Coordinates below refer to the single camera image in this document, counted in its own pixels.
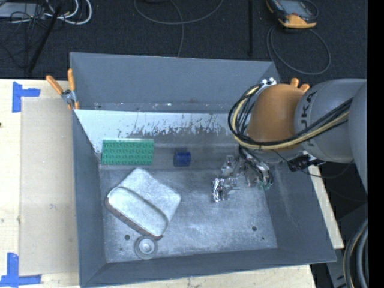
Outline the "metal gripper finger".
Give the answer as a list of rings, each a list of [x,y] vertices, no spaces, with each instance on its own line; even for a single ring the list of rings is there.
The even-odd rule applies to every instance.
[[[215,203],[230,200],[232,191],[238,190],[238,179],[235,177],[216,177],[211,183],[211,196]]]
[[[239,176],[240,174],[240,157],[235,155],[227,155],[224,164],[221,167],[222,176]]]

